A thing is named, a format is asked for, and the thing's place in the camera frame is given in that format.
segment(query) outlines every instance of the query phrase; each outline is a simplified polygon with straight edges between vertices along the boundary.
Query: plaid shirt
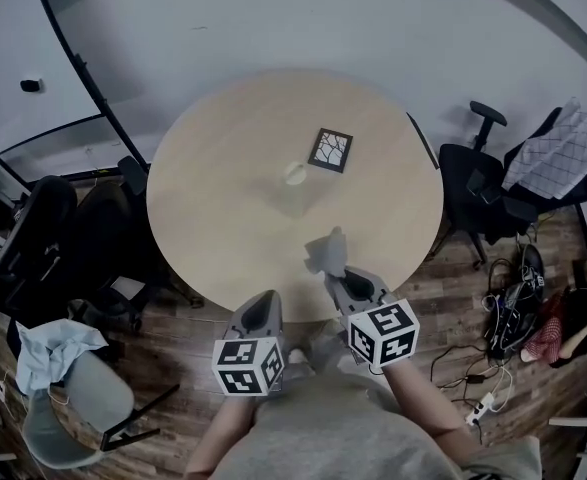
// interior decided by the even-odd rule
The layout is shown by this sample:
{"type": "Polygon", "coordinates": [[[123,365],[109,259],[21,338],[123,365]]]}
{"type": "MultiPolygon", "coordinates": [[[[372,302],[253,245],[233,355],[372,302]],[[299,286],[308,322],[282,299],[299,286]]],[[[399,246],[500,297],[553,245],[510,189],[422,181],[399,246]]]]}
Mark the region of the plaid shirt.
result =
{"type": "Polygon", "coordinates": [[[562,321],[553,316],[524,345],[535,359],[544,359],[551,364],[560,358],[562,348],[562,321]]]}
{"type": "Polygon", "coordinates": [[[576,98],[564,105],[553,128],[527,139],[509,165],[502,188],[516,183],[546,199],[562,199],[587,175],[587,112],[576,98]]]}

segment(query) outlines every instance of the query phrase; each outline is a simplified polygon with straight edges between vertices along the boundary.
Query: black and white cube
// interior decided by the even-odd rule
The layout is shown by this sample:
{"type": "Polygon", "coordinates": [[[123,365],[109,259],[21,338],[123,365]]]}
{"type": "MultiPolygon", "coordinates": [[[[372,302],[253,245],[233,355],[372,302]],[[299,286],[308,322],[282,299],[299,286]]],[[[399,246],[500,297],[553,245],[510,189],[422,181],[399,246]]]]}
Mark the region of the black and white cube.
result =
{"type": "Polygon", "coordinates": [[[227,396],[266,396],[284,361],[277,338],[217,340],[212,368],[227,396]]]}
{"type": "Polygon", "coordinates": [[[402,299],[348,319],[349,347],[375,368],[412,356],[420,323],[402,299]]]}

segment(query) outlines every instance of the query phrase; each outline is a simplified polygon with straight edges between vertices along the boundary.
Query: person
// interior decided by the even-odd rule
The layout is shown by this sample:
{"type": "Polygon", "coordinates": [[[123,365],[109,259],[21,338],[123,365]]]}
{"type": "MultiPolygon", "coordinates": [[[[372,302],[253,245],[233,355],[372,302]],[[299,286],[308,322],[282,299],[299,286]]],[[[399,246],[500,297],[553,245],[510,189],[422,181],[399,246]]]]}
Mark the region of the person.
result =
{"type": "MultiPolygon", "coordinates": [[[[285,374],[308,366],[304,359],[293,350],[285,374]]],[[[382,371],[394,408],[380,402],[390,394],[377,382],[337,369],[289,375],[261,403],[227,398],[190,457],[187,479],[542,478],[537,438],[484,448],[410,359],[382,371]]]]}
{"type": "Polygon", "coordinates": [[[582,283],[545,302],[541,328],[520,351],[525,363],[543,359],[552,368],[560,368],[587,353],[587,262],[582,270],[582,283]]]}

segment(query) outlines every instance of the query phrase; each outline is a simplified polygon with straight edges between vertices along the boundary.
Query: gray shirt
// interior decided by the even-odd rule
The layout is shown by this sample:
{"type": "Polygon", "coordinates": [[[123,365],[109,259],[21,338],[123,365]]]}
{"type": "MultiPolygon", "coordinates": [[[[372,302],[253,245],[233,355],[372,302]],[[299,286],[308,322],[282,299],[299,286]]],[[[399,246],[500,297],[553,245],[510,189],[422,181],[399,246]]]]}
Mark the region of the gray shirt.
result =
{"type": "Polygon", "coordinates": [[[360,379],[347,375],[290,383],[259,407],[254,427],[212,478],[542,478],[536,438],[486,448],[460,468],[421,428],[382,409],[370,394],[360,379]]]}

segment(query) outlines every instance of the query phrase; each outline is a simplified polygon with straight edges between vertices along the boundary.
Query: table top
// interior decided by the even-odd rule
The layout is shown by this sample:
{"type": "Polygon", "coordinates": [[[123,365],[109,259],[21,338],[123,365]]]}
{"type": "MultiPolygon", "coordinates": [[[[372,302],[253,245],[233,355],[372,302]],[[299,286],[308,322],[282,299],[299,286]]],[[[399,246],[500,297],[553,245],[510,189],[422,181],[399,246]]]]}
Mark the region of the table top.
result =
{"type": "Polygon", "coordinates": [[[168,131],[148,180],[151,229],[175,272],[229,310],[275,289],[284,321],[334,318],[304,245],[340,226],[348,264],[397,288],[442,215],[426,147],[405,112],[364,85],[320,71],[260,74],[198,101],[168,131]],[[353,136],[343,173],[307,164],[321,128],[353,136]],[[296,186],[284,182],[292,162],[305,165],[296,186]]]}

